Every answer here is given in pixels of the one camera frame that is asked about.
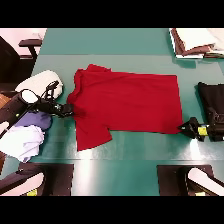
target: pile of clothes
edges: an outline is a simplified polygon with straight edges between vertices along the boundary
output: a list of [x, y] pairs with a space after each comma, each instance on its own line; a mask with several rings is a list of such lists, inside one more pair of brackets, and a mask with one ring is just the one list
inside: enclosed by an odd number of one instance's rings
[[[58, 75], [50, 70], [43, 71], [20, 83], [15, 91], [32, 90], [42, 97], [46, 87], [53, 81], [59, 81], [54, 91], [54, 98], [62, 93], [62, 82]], [[10, 101], [9, 97], [0, 94], [0, 109]], [[45, 132], [51, 127], [52, 117], [44, 112], [26, 113], [0, 139], [0, 151], [26, 163], [32, 156], [39, 154], [39, 146], [44, 141]]]
[[224, 58], [224, 28], [170, 28], [177, 58]]

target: teal tabletop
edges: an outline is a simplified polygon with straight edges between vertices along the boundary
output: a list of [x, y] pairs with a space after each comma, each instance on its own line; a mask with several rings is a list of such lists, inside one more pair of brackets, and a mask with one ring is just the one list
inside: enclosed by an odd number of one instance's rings
[[[184, 121], [192, 116], [205, 121], [198, 82], [224, 83], [222, 60], [175, 58], [165, 28], [48, 29], [33, 75], [56, 72], [64, 84], [57, 101], [65, 103], [76, 70], [90, 63], [113, 71], [177, 75]], [[72, 195], [159, 195], [158, 164], [211, 164], [224, 181], [224, 142], [197, 142], [182, 134], [111, 134], [112, 141], [77, 152], [73, 118], [54, 118], [31, 162], [74, 164]], [[16, 159], [7, 158], [1, 178], [17, 167]]]

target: red t-shirt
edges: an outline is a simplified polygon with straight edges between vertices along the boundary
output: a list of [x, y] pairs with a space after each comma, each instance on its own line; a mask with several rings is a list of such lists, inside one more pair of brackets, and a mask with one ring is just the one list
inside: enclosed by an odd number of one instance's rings
[[112, 72], [89, 65], [78, 69], [74, 104], [78, 151], [112, 139], [110, 130], [176, 134], [183, 123], [176, 75]]

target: black cloth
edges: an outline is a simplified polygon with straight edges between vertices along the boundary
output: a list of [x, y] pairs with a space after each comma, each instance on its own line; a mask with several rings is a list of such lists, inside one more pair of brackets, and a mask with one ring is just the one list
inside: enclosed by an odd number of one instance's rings
[[[207, 85], [198, 83], [198, 92], [209, 124], [224, 125], [224, 84]], [[223, 141], [222, 136], [212, 138], [213, 141]]]

